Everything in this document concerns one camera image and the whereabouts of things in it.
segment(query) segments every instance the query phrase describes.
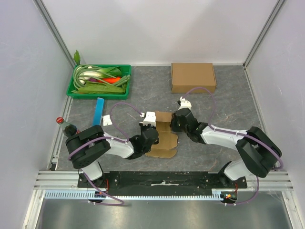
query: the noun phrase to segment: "white panel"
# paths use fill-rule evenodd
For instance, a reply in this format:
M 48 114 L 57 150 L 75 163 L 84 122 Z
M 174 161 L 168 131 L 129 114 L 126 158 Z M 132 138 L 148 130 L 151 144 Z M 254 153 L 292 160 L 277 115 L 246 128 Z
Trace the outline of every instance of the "white panel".
M 276 0 L 44 0 L 86 63 L 241 63 Z
M 248 68 L 270 137 L 305 213 L 305 2 L 289 0 Z
M 33 1 L 1 5 L 0 63 L 0 221 L 17 229 L 38 171 L 46 169 L 71 75 Z

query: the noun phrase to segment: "orange carrot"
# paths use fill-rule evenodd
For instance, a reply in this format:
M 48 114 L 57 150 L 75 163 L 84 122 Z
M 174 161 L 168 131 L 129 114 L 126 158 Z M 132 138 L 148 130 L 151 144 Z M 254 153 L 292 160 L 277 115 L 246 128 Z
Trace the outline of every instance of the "orange carrot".
M 116 77 L 116 78 L 105 78 L 105 79 L 103 79 L 103 80 L 106 81 L 107 83 L 116 83 L 116 82 L 118 82 L 120 79 L 121 79 L 120 77 Z

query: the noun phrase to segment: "bottle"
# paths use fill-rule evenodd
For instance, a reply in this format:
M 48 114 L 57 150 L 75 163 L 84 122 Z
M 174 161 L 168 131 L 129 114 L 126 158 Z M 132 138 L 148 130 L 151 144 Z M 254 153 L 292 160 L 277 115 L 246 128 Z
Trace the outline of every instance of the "bottle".
M 75 125 L 66 122 L 62 117 L 58 117 L 56 122 L 61 126 L 63 134 L 67 137 L 71 137 L 80 132 L 80 130 Z

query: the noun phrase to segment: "cardboard box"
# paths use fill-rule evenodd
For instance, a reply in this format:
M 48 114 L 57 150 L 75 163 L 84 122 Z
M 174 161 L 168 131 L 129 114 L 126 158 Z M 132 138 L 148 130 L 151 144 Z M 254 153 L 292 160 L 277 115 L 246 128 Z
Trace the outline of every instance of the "cardboard box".
M 186 93 L 194 87 L 216 89 L 216 78 L 211 63 L 172 63 L 172 93 Z M 206 93 L 197 89 L 192 93 Z
M 156 129 L 159 133 L 159 144 L 153 145 L 146 156 L 171 158 L 176 155 L 178 135 L 171 133 L 172 113 L 156 111 Z

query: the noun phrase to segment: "green plastic tray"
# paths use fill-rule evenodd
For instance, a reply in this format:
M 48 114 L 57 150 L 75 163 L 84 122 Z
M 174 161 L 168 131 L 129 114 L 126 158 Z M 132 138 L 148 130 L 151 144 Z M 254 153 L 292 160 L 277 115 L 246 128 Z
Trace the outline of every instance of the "green plastic tray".
M 99 66 L 101 68 L 108 68 L 112 66 L 118 66 L 122 72 L 122 76 L 130 75 L 132 73 L 132 67 L 128 64 L 92 64 L 95 66 Z M 67 89 L 67 96 L 72 97 L 73 99 L 97 99 L 97 98 L 104 98 L 104 99 L 113 99 L 113 100 L 126 100 L 128 97 L 128 91 L 129 91 L 129 84 L 130 80 L 127 83 L 126 92 L 125 94 L 75 94 L 72 93 L 72 90 L 75 90 L 75 87 L 73 85 L 73 74 Z

